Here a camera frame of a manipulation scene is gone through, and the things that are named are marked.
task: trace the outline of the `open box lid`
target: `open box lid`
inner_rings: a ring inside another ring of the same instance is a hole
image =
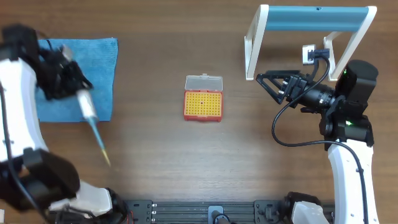
[[[223,77],[202,75],[187,75],[185,90],[223,91]]]

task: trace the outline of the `blue towel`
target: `blue towel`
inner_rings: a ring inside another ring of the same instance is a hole
[[[79,64],[85,77],[93,84],[90,90],[100,121],[110,121],[113,108],[113,80],[118,58],[118,40],[115,38],[98,40],[50,39],[53,48],[63,44],[73,52],[73,59]],[[39,40],[43,48],[48,48],[46,40]],[[47,101],[42,90],[35,93],[37,116],[40,122],[80,122],[84,121],[79,102],[75,96],[62,100]]]

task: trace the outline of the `brown wood surface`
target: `brown wood surface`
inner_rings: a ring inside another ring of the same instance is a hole
[[[113,117],[99,125],[112,167],[87,124],[40,125],[50,151],[71,161],[83,180],[134,199],[253,201],[288,191],[333,199],[323,146],[278,145],[271,121],[281,106],[244,79],[243,37],[260,4],[378,7],[353,58],[379,69],[366,110],[376,142],[374,193],[381,223],[398,223],[398,1],[2,0],[0,26],[22,22],[53,38],[119,39]],[[256,72],[303,68],[301,46],[321,46],[324,36],[266,33]],[[348,38],[336,39],[335,54]],[[202,73],[223,77],[221,123],[183,120],[185,77]],[[288,110],[277,134],[287,142],[321,139],[319,120]],[[34,212],[0,205],[7,222],[40,223]]]

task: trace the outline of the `wooden tabletop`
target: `wooden tabletop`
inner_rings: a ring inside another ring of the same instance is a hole
[[[374,22],[352,58],[379,70],[365,112],[375,138],[374,193],[380,222],[398,223],[398,1],[3,0],[0,26],[21,22],[51,38],[118,38],[113,117],[99,124],[112,167],[86,123],[40,125],[50,151],[71,161],[84,181],[125,199],[254,201],[280,199],[289,191],[333,199],[323,146],[278,145],[271,122],[281,105],[244,78],[243,37],[260,4],[376,4]],[[256,73],[311,71],[302,66],[302,45],[320,48],[326,35],[267,32]],[[335,55],[348,39],[345,34],[334,41]],[[185,78],[202,73],[223,77],[220,123],[183,119]],[[289,109],[277,134],[285,142],[322,139],[319,120]],[[39,223],[34,212],[20,215],[4,202],[0,206],[7,222]]]

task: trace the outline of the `yellow pipette tip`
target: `yellow pipette tip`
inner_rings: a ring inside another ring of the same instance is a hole
[[[105,157],[106,162],[108,163],[109,166],[111,166],[111,161],[109,161],[108,155],[104,149],[101,150],[102,154]]]

